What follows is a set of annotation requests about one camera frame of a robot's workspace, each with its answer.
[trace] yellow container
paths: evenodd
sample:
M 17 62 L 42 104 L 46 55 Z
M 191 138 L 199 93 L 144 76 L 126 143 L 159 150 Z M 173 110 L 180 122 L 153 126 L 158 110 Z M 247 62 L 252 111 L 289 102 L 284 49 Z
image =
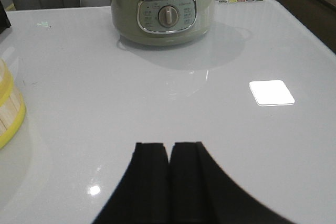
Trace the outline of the yellow container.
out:
M 6 63 L 0 60 L 0 149 L 20 128 L 26 107 Z

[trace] black object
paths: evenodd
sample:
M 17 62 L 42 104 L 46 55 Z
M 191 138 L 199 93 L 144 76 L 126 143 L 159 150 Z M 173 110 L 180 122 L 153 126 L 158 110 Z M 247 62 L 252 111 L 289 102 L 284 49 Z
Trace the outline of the black object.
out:
M 6 28 L 10 27 L 11 23 L 7 17 L 5 9 L 0 1 L 0 33 L 2 33 Z
M 201 142 L 137 143 L 94 224 L 293 224 L 241 189 Z

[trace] control panel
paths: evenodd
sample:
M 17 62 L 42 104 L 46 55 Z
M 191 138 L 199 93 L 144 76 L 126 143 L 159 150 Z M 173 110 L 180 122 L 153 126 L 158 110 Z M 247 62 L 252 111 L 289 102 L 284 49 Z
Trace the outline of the control panel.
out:
M 196 21 L 195 0 L 140 0 L 138 24 L 147 33 L 178 33 Z

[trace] pot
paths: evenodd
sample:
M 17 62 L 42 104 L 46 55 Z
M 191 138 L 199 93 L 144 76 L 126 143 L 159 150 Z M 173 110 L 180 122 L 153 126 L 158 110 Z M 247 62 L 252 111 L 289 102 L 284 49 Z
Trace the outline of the pot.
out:
M 215 0 L 111 0 L 112 21 L 125 38 L 145 45 L 176 45 L 206 33 Z

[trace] glossy table surface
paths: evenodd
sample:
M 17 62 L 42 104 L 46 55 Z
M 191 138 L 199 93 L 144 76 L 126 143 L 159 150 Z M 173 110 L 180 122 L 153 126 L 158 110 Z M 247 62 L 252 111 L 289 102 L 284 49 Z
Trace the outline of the glossy table surface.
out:
M 184 141 L 284 217 L 336 223 L 336 57 L 277 2 L 217 2 L 174 47 L 120 37 L 108 7 L 7 14 L 27 115 L 0 150 L 0 223 L 91 223 L 136 142 Z M 267 80 L 293 100 L 258 105 L 250 82 Z

